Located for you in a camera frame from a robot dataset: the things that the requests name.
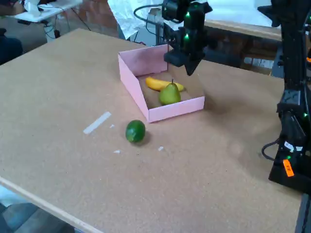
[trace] desk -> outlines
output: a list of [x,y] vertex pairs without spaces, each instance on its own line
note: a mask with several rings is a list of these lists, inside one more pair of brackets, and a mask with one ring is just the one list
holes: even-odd
[[222,30],[232,31],[236,33],[242,33],[246,35],[256,36],[265,39],[282,40],[280,28],[270,28],[263,26],[256,26],[244,23],[235,23],[227,21],[217,20],[205,20],[205,26],[218,28]]
[[76,30],[2,65],[0,184],[85,232],[294,232],[301,195],[259,156],[281,129],[283,80],[202,61],[206,109],[147,124],[133,146],[126,124],[145,119],[117,53],[140,47]]
[[33,23],[40,23],[43,20],[48,21],[48,25],[44,27],[44,31],[46,33],[47,41],[50,42],[55,37],[54,35],[54,25],[50,22],[51,18],[67,9],[80,5],[82,0],[57,0],[55,2],[51,2],[49,4],[39,5],[43,11],[40,11],[39,16],[34,16],[29,12],[24,12],[22,14],[18,14],[13,16],[16,19],[21,19]]

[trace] orange tag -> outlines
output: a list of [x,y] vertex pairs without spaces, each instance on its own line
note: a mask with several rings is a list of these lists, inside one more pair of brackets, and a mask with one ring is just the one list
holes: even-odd
[[287,176],[288,177],[294,176],[294,172],[293,172],[293,169],[292,169],[290,161],[288,159],[284,159],[283,160],[283,164],[284,164]]

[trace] table edge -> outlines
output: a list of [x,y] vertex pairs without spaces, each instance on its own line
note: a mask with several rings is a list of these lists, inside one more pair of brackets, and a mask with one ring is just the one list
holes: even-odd
[[41,199],[40,197],[37,197],[36,195],[26,191],[25,189],[21,188],[20,186],[10,182],[9,180],[1,176],[0,176],[0,185],[4,186],[5,188],[13,191],[18,195],[21,195],[23,198],[30,201],[34,205],[38,206],[39,208],[47,211],[48,213],[56,216],[57,218],[63,220],[64,222],[70,224],[71,226],[79,230],[82,230],[86,233],[103,233],[102,231],[79,220],[78,218],[68,214],[67,212],[61,210],[60,208],[48,203],[47,201]]

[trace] white table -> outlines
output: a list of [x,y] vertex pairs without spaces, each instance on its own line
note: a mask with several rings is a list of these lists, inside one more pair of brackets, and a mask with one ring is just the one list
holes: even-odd
[[49,4],[39,5],[38,7],[41,7],[43,11],[41,11],[40,15],[37,17],[29,12],[24,12],[22,14],[14,16],[14,18],[33,23],[39,23],[43,20],[48,21],[47,26],[44,27],[44,31],[46,33],[47,41],[50,42],[54,38],[54,30],[53,24],[51,23],[51,18],[61,13],[62,11],[80,5],[82,2],[83,0],[57,0]]

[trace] green lime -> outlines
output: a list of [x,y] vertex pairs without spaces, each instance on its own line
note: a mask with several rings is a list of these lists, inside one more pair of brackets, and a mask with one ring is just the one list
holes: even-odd
[[132,120],[126,127],[125,136],[129,142],[140,142],[144,139],[146,128],[140,120]]

